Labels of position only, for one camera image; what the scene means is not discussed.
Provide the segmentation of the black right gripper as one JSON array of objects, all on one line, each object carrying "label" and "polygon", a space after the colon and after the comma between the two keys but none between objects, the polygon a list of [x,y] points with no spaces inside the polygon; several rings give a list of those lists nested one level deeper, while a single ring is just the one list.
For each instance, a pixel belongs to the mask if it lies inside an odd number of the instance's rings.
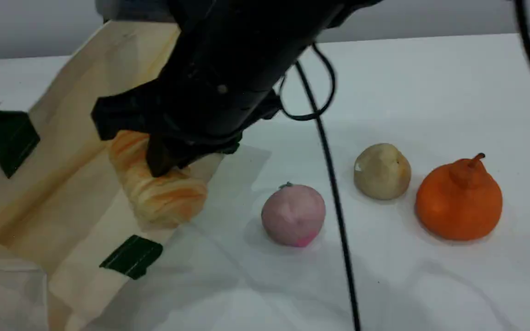
[{"label": "black right gripper", "polygon": [[[113,140],[124,130],[153,129],[179,138],[231,136],[257,114],[257,105],[329,19],[189,18],[177,23],[181,34],[156,79],[154,103],[138,92],[95,102],[91,119],[100,140]],[[153,177],[161,177],[211,154],[233,154],[241,140],[236,136],[206,145],[150,136],[147,165]]]}]

